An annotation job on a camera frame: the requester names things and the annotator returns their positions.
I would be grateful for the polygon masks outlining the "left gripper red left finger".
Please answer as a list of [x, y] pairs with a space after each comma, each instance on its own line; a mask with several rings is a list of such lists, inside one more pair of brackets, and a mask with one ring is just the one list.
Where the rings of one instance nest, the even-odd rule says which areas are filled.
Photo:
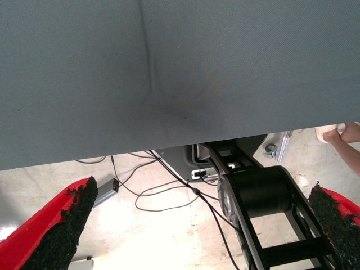
[[1, 269], [67, 269], [97, 195], [93, 177], [63, 189], [1, 241]]

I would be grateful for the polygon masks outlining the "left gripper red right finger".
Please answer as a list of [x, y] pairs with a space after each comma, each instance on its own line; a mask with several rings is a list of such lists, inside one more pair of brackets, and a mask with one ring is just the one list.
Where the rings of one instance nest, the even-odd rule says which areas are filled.
[[359, 206], [316, 184], [309, 205], [334, 248], [340, 269], [359, 269]]

